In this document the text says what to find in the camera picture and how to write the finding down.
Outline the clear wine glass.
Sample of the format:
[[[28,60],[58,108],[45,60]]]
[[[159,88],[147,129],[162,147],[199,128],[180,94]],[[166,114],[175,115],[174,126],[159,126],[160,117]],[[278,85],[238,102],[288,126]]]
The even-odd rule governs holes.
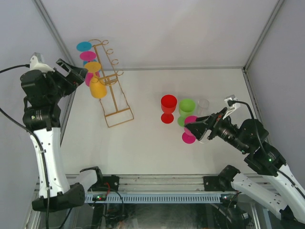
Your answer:
[[[201,143],[201,144],[207,144],[207,143],[209,143],[210,141],[209,141],[207,138],[203,138],[203,139],[201,139],[201,140],[198,140],[198,142]]]
[[[197,105],[197,116],[202,117],[208,115],[209,101],[207,99],[200,99]]]

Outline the green plastic wine glass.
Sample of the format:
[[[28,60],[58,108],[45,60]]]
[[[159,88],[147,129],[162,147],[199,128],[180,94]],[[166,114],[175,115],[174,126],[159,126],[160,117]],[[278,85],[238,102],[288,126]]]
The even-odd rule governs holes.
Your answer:
[[[179,126],[184,126],[184,121],[187,117],[192,116],[196,108],[195,101],[193,99],[182,99],[179,103],[179,118],[177,123]]]

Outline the orange plastic wine glass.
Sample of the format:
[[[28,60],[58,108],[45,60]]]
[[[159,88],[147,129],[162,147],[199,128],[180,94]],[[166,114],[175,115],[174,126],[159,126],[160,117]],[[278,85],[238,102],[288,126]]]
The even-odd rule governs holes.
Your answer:
[[[90,80],[89,88],[90,88],[92,97],[101,99],[107,95],[107,89],[106,89],[106,86],[102,83],[102,80],[97,75],[97,73]]]

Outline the cyan plastic wine glass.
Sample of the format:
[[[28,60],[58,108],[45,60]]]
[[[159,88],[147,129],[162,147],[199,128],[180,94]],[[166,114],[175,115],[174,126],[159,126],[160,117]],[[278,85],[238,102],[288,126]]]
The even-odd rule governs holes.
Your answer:
[[[80,52],[79,57],[82,60],[83,66],[89,62],[97,62],[97,55],[92,51],[92,44],[90,42],[80,42],[77,44],[76,49]]]

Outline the red plastic wine glass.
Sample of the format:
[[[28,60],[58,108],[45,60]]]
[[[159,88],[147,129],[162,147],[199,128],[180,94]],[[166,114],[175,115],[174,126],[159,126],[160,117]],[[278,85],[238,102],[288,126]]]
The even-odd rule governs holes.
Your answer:
[[[161,109],[163,114],[161,116],[161,121],[165,124],[170,124],[174,120],[174,111],[177,106],[177,98],[171,94],[164,95],[161,98]]]

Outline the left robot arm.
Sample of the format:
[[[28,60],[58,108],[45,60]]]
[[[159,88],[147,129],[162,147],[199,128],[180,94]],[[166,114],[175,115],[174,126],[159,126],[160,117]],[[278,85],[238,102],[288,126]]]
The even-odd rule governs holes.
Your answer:
[[[82,206],[88,189],[98,191],[104,186],[98,167],[82,169],[72,185],[64,173],[58,103],[85,81],[88,70],[62,59],[56,63],[68,73],[66,76],[34,53],[29,71],[20,77],[26,94],[22,120],[35,149],[40,179],[39,196],[31,205],[33,210],[45,213]]]

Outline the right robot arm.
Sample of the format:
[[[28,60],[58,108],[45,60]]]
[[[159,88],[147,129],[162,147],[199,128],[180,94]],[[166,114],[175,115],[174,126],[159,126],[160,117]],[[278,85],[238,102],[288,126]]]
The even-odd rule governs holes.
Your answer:
[[[211,184],[213,190],[235,190],[244,193],[272,212],[285,229],[305,227],[305,189],[292,174],[281,153],[266,142],[269,135],[254,117],[243,121],[238,127],[231,122],[230,114],[234,105],[225,107],[218,113],[196,118],[184,127],[201,141],[209,131],[208,140],[219,137],[246,157],[245,163],[258,175],[269,181],[273,193],[251,181],[234,166],[227,165]]]

